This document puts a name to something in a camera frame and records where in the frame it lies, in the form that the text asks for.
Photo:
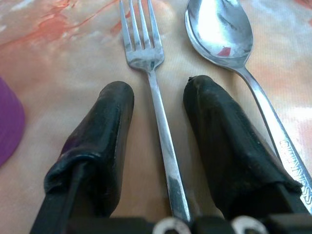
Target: black rubber grip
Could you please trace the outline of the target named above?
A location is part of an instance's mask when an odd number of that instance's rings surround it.
[[[47,173],[47,194],[67,191],[72,183],[73,168],[88,162],[84,180],[87,193],[100,215],[110,215],[121,193],[125,146],[134,107],[134,93],[125,82],[108,84],[68,137],[58,161]]]
[[[221,86],[208,76],[190,78],[183,101],[212,198],[226,218],[306,212],[301,184],[275,160]]]

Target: spoon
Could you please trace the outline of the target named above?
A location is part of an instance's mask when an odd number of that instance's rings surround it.
[[[293,179],[302,183],[301,200],[312,214],[312,179],[259,83],[245,64],[253,47],[248,17],[237,0],[190,0],[185,26],[193,47],[217,66],[238,73],[260,109],[276,156]]]

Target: purple object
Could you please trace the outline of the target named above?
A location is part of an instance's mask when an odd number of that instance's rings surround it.
[[[0,78],[0,166],[13,154],[25,127],[21,102]]]

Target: metal fork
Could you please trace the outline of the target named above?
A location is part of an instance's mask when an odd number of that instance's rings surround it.
[[[175,150],[172,143],[171,134],[155,73],[155,69],[164,61],[164,51],[161,45],[160,35],[151,0],[147,0],[147,2],[150,13],[150,21],[152,26],[154,45],[152,45],[150,41],[141,0],[138,0],[138,7],[140,11],[141,25],[144,38],[144,47],[142,46],[140,36],[138,33],[132,0],[129,0],[130,15],[132,19],[132,28],[134,34],[133,36],[135,43],[134,48],[132,47],[122,0],[120,0],[119,2],[125,53],[128,65],[134,69],[145,71],[148,76],[148,81],[151,87],[152,99],[156,114],[161,151],[165,165],[168,195],[172,214],[173,216],[181,218],[182,220],[190,221],[191,220],[190,211],[187,204],[185,192],[183,189],[180,171],[176,160]]]

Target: table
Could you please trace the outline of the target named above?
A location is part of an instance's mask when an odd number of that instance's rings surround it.
[[[241,3],[254,34],[247,67],[312,173],[312,0]],[[196,215],[220,215],[182,103],[188,77],[211,76],[272,144],[244,81],[192,48],[184,27],[186,4],[186,0],[153,1],[165,51],[157,76],[190,206]],[[113,216],[158,221],[170,215],[149,85],[143,73],[127,66],[118,0],[0,0],[0,76],[26,113],[22,142],[0,167],[2,234],[29,232],[44,198],[45,174],[98,93],[115,80],[132,86],[135,108],[121,200]]]

